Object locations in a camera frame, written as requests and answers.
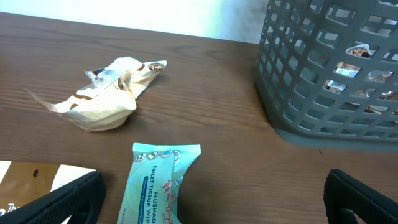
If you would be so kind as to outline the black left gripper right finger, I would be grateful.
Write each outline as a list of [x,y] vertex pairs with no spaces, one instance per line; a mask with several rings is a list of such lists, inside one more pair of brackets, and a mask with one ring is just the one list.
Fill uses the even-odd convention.
[[397,224],[397,203],[339,169],[327,175],[323,201],[329,224]]

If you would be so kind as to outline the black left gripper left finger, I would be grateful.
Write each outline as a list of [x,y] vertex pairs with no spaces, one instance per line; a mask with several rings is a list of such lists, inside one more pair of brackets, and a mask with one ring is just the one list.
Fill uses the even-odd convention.
[[96,224],[106,198],[102,173],[93,171],[1,217],[6,224]]

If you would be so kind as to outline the cream cookie snack bag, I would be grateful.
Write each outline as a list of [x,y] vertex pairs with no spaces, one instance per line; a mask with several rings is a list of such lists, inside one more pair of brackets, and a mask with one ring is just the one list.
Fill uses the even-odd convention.
[[[374,50],[371,50],[369,44],[355,42],[355,45],[346,49],[346,53],[351,55],[356,55],[364,58],[369,58],[374,53]],[[338,62],[335,67],[335,72],[349,78],[354,78],[357,73],[361,70],[361,67],[348,64],[346,62]],[[371,70],[366,76],[365,80],[372,82],[385,82],[388,78],[393,74],[391,71],[380,71],[380,70]],[[347,87],[344,83],[339,83],[334,80],[327,80],[324,84],[324,87],[327,90],[330,90],[335,93],[342,93],[342,91]],[[375,89],[373,88],[359,88],[354,91],[353,95],[361,98],[369,98],[375,93]],[[388,90],[382,92],[379,95],[379,99],[382,100],[391,100],[397,101],[397,91]],[[385,106],[368,106],[368,111],[376,114],[382,114],[388,109]]]

